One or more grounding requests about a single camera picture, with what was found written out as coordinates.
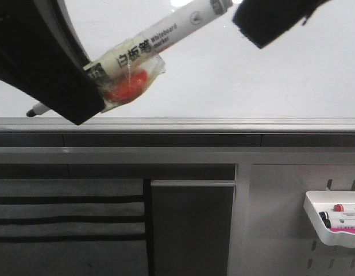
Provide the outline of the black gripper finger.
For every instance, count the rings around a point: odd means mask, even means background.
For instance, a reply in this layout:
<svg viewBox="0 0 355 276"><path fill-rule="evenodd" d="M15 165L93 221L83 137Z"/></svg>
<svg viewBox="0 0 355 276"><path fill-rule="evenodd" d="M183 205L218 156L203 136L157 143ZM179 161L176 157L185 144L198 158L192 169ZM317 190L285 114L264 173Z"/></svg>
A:
<svg viewBox="0 0 355 276"><path fill-rule="evenodd" d="M104 100L64 1L0 1L0 80L80 125Z"/></svg>
<svg viewBox="0 0 355 276"><path fill-rule="evenodd" d="M233 23L257 48L262 49L291 29L300 20L306 24L326 1L247 0L234 13Z"/></svg>

